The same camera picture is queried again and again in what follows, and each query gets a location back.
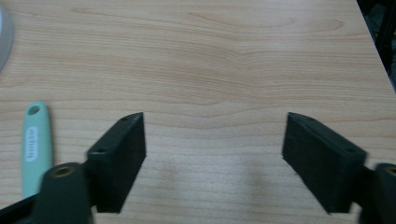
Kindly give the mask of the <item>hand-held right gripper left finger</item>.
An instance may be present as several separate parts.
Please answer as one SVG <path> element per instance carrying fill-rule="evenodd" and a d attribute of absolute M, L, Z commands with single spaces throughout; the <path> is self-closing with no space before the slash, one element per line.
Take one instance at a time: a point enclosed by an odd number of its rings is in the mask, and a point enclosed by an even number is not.
<path fill-rule="evenodd" d="M 86 173 L 98 213 L 119 213 L 146 158 L 144 114 L 119 119 L 87 152 Z"/>

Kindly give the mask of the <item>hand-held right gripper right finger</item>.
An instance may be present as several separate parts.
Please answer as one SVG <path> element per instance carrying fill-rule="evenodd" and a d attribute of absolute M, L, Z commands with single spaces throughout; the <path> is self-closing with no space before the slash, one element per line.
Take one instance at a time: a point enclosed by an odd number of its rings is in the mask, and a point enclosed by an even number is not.
<path fill-rule="evenodd" d="M 367 153 L 316 119 L 289 112 L 283 159 L 328 213 L 347 213 Z"/>

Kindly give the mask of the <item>grey round dish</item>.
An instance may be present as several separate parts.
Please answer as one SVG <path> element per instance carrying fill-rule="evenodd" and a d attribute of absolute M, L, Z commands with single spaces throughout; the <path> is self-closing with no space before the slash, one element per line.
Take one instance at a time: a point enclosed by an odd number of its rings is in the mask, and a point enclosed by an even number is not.
<path fill-rule="evenodd" d="M 0 4 L 0 72 L 4 68 L 11 52 L 14 36 L 12 17 Z"/>

